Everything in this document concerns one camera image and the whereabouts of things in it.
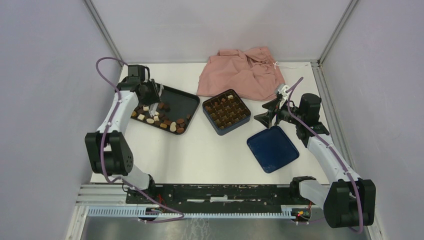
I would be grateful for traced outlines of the blue chocolate box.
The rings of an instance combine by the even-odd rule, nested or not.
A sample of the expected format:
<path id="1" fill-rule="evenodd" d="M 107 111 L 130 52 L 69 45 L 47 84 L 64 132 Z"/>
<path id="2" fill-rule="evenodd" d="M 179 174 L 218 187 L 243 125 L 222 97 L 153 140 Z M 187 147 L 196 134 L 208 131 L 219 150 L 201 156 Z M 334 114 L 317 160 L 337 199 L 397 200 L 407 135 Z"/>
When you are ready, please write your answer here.
<path id="1" fill-rule="evenodd" d="M 235 130 L 251 119 L 251 111 L 233 89 L 205 100 L 202 110 L 219 136 Z"/>

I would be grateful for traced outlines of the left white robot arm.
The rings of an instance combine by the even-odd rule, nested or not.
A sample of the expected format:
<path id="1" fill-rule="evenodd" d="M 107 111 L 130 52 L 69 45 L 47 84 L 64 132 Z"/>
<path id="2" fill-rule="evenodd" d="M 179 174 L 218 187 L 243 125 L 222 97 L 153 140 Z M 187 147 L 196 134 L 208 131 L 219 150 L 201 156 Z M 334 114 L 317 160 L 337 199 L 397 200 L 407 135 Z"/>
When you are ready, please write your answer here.
<path id="1" fill-rule="evenodd" d="M 112 106 L 103 123 L 84 138 L 92 172 L 108 183 L 117 180 L 138 190 L 145 204 L 153 203 L 157 190 L 150 186 L 152 177 L 134 165 L 134 155 L 125 139 L 129 120 L 136 107 L 159 103 L 160 86 L 150 77 L 147 66 L 131 64 L 127 76 L 114 85 Z"/>

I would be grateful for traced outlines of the silver metal tongs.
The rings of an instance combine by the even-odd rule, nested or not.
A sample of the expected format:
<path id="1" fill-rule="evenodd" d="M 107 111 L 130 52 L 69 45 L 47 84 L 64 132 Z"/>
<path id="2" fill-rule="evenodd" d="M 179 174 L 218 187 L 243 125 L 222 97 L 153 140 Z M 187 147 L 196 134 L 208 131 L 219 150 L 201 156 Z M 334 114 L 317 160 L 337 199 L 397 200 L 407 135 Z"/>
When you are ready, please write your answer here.
<path id="1" fill-rule="evenodd" d="M 148 113 L 149 113 L 149 115 L 151 117 L 154 117 L 156 115 L 156 111 L 157 111 L 158 105 L 159 105 L 159 103 L 162 102 L 161 97 L 162 97 L 163 89 L 164 89 L 163 84 L 159 83 L 159 85 L 158 85 L 158 90 L 159 90 L 158 91 L 158 96 L 159 96 L 159 100 L 157 102 L 155 102 L 154 104 L 152 104 L 152 105 L 149 106 Z"/>

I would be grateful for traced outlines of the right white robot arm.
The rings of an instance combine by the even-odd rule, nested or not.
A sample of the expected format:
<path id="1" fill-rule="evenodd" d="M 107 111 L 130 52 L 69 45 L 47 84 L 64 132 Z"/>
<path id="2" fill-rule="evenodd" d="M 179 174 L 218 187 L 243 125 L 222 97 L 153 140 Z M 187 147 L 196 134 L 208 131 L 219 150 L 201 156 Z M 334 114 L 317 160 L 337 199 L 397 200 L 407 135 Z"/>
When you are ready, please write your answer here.
<path id="1" fill-rule="evenodd" d="M 330 132 L 320 121 L 321 98 L 305 93 L 299 106 L 291 105 L 281 94 L 265 104 L 267 111 L 253 118 L 267 128 L 276 127 L 280 121 L 294 124 L 296 135 L 316 158 L 324 171 L 329 187 L 313 177 L 295 177 L 289 189 L 289 199 L 295 204 L 309 200 L 323 210 L 331 228 L 358 227 L 361 232 L 375 220 L 376 186 L 363 179 L 341 157 L 334 146 Z"/>

